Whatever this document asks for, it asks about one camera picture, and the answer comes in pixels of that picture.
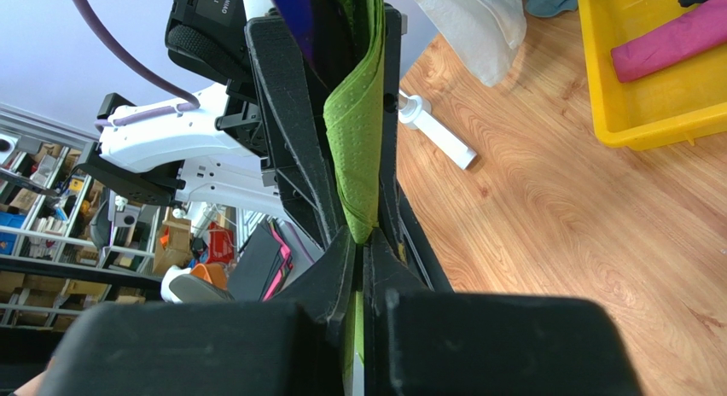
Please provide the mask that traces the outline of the yellow plastic cutlery bin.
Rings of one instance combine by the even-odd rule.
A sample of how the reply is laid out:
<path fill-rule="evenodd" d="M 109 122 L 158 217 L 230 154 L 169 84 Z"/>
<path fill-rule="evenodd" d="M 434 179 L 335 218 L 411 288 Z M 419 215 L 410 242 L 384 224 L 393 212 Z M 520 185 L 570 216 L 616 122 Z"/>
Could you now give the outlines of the yellow plastic cutlery bin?
<path fill-rule="evenodd" d="M 687 13 L 678 0 L 578 0 L 596 137 L 646 150 L 726 130 L 726 47 L 630 83 L 611 50 Z"/>

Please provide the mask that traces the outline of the dark purple spoon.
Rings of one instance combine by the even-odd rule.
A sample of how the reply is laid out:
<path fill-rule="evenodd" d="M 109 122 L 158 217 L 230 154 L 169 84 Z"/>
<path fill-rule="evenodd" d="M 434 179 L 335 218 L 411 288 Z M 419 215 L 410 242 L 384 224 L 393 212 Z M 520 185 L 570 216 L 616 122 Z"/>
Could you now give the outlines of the dark purple spoon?
<path fill-rule="evenodd" d="M 332 73 L 349 42 L 340 0 L 272 0 L 311 68 Z"/>

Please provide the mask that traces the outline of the pink rolled napkin in bin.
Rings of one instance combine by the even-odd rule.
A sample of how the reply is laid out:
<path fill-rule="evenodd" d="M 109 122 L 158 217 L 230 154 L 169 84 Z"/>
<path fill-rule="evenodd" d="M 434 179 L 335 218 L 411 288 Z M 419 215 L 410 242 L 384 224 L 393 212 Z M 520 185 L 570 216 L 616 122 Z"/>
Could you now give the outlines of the pink rolled napkin in bin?
<path fill-rule="evenodd" d="M 700 7 L 611 49 L 617 80 L 628 83 L 726 43 L 726 6 Z"/>

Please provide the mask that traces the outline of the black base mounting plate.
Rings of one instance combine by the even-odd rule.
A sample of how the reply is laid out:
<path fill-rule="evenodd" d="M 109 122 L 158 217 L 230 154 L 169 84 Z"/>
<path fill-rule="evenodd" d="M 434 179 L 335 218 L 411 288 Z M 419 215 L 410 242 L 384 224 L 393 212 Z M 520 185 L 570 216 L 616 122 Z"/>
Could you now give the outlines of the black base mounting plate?
<path fill-rule="evenodd" d="M 407 260 L 419 279 L 435 292 L 451 293 L 453 288 L 435 254 L 414 210 L 402 189 L 398 208 Z"/>

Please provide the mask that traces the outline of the metal storage shelving with boxes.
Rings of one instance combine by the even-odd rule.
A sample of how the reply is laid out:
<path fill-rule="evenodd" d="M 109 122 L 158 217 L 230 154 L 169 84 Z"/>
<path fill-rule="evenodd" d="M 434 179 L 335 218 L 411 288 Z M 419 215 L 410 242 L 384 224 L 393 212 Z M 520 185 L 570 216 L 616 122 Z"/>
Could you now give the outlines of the metal storage shelving with boxes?
<path fill-rule="evenodd" d="M 164 211 L 114 212 L 77 168 L 88 135 L 1 108 L 1 325 L 62 332 L 106 300 L 159 296 L 154 246 Z"/>

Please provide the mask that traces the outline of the white towel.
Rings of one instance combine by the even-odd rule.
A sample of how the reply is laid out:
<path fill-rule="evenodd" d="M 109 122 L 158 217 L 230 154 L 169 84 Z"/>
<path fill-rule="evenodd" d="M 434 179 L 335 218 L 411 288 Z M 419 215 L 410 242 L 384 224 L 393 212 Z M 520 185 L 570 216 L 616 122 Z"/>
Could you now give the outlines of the white towel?
<path fill-rule="evenodd" d="M 508 75 L 526 36 L 522 0 L 414 0 L 482 84 Z"/>

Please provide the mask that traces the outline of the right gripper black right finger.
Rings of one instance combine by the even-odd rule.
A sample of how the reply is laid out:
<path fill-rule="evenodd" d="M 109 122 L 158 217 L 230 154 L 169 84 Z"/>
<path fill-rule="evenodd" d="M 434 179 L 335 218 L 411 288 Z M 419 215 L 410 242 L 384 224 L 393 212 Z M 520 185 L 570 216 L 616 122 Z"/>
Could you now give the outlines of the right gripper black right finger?
<path fill-rule="evenodd" d="M 367 395 L 443 395 L 443 313 L 435 292 L 376 229 L 363 247 L 364 390 Z"/>

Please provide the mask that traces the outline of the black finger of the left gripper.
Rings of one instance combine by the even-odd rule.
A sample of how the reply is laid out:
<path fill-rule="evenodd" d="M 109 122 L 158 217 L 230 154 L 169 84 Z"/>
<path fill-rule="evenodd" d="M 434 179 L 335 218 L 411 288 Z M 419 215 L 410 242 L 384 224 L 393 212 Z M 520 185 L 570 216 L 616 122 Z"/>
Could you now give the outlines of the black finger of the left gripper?
<path fill-rule="evenodd" d="M 391 4 L 385 9 L 383 126 L 380 163 L 379 224 L 395 253 L 404 251 L 397 180 L 398 89 L 402 15 Z"/>
<path fill-rule="evenodd" d="M 343 213 L 319 136 L 322 121 L 314 114 L 307 66 L 280 16 L 251 19 L 245 36 L 267 136 L 267 171 L 284 212 L 325 249 L 343 225 Z"/>

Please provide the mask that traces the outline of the green paper napkin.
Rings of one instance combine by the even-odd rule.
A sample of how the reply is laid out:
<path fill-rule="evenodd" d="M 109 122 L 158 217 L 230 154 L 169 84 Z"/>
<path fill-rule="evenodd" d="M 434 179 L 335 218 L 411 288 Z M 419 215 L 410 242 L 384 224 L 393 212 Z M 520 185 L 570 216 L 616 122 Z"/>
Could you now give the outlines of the green paper napkin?
<path fill-rule="evenodd" d="M 378 226 L 385 78 L 384 0 L 344 0 L 362 56 L 324 103 L 337 192 L 359 247 Z"/>

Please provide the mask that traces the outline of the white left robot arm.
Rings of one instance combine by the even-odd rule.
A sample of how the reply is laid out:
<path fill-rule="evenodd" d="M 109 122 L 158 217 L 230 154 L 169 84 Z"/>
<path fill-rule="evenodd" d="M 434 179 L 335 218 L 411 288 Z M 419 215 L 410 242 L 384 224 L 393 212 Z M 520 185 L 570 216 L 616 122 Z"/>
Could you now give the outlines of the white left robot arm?
<path fill-rule="evenodd" d="M 211 86 L 108 95 L 79 164 L 130 201 L 244 207 L 322 248 L 340 230 L 397 245 L 404 25 L 385 0 L 173 0 L 170 57 Z"/>

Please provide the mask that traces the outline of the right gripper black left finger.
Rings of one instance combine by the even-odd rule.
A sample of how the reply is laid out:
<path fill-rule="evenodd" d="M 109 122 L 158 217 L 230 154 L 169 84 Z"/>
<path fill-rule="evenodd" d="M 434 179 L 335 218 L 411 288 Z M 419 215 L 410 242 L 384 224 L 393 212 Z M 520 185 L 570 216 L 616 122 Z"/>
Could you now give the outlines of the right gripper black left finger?
<path fill-rule="evenodd" d="M 357 244 L 341 227 L 323 256 L 280 294 L 305 314 L 296 329 L 292 395 L 350 395 L 355 351 Z"/>

